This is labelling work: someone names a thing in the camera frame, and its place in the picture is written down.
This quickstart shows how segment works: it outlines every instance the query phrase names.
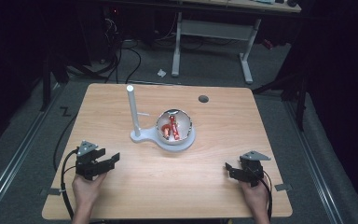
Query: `desk leg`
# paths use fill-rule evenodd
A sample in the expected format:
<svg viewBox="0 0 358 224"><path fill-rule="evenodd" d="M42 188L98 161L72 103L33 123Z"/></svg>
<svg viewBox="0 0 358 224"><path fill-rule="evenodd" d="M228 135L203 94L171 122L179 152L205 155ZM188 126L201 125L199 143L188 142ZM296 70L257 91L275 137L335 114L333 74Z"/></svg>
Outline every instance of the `desk leg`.
<svg viewBox="0 0 358 224"><path fill-rule="evenodd" d="M260 26L260 22L261 22L260 19L257 19L255 21L255 25L254 25L251 35L249 37L248 45L246 46L245 52L240 54L242 71L243 71L243 75L245 76L245 82L247 84L253 83L252 74L251 74L251 71L249 69L249 64L248 64L248 57L249 57L249 53L251 52L252 45L255 42L255 36L257 35L257 31L258 31L258 27Z"/></svg>
<svg viewBox="0 0 358 224"><path fill-rule="evenodd" d="M180 66L180 36L182 33L182 12L178 12L178 22L176 27L176 46L173 53L172 76L179 77Z"/></svg>

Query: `white stand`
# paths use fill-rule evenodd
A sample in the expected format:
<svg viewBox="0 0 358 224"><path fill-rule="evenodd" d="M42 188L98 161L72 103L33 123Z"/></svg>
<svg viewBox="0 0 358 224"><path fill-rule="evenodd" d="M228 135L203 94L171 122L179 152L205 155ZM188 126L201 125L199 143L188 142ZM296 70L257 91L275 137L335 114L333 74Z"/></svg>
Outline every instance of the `white stand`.
<svg viewBox="0 0 358 224"><path fill-rule="evenodd" d="M158 137L158 130L156 127L152 127L149 129L141 129L139 127L138 112L136 110L135 94L132 85L127 86L127 93L129 95L132 122L134 127L134 130L130 134L132 142L141 143L144 141L152 141L162 149L172 152L183 151L193 144L194 140L196 139L196 130L194 127L192 127L191 133L187 137L187 139L178 145L169 145L162 142L161 139Z"/></svg>
<svg viewBox="0 0 358 224"><path fill-rule="evenodd" d="M255 21L255 25L244 26L208 21L187 21L182 20L182 12L179 12L176 30L176 45L172 62L172 76L179 77L181 35L199 35L247 41L245 52L240 54L240 59L245 81L247 84L252 84L253 79L247 60L252 45L255 42L255 36L257 35L260 22L261 20L258 19Z"/></svg>

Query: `black circular hole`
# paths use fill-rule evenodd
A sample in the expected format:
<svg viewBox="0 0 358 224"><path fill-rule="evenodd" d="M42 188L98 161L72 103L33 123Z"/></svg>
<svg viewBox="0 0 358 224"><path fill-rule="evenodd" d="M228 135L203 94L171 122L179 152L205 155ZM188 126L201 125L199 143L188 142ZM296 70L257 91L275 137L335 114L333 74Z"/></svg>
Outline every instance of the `black circular hole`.
<svg viewBox="0 0 358 224"><path fill-rule="evenodd" d="M201 103L208 103L209 98L208 98L208 96L206 96L206 95L201 95L201 96L199 96L199 101L200 101Z"/></svg>

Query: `wooden table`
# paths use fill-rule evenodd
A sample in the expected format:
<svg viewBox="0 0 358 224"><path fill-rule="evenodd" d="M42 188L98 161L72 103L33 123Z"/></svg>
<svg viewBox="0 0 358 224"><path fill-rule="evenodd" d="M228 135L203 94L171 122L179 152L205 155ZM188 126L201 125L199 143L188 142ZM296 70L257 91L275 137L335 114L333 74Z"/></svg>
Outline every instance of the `wooden table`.
<svg viewBox="0 0 358 224"><path fill-rule="evenodd" d="M167 109L182 109L193 120L196 139L182 152L166 151L152 142L133 143L126 85L91 84L86 92L64 156L82 140L106 148L98 161L120 153L116 169L102 186L92 217L220 218L250 217L237 180L228 177L225 162L240 168L239 156L255 150L271 157L262 161L273 185L282 183L254 96L245 88L133 85L141 128L155 125ZM206 95L208 103L199 96ZM75 164L73 156L67 167ZM65 175L72 206L75 170ZM60 188L60 172L52 183ZM274 217L288 217L286 192L273 188ZM46 219L69 219L62 196L49 195Z"/></svg>

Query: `human hand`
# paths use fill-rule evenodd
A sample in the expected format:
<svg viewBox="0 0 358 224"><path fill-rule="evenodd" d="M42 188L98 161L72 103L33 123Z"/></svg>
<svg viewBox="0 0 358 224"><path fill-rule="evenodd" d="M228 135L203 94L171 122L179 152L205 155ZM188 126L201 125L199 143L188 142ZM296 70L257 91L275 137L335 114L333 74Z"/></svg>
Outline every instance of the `human hand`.
<svg viewBox="0 0 358 224"><path fill-rule="evenodd" d="M81 175L75 175L72 188L76 198L76 210L72 223L89 223L92 208L100 195L106 175L107 173L98 175L95 180L87 180Z"/></svg>
<svg viewBox="0 0 358 224"><path fill-rule="evenodd" d="M267 212L267 205L269 201L269 193L266 187L259 181L257 186L251 187L250 183L239 181L246 204L251 209L254 216L255 223L264 224L269 223L269 215Z"/></svg>

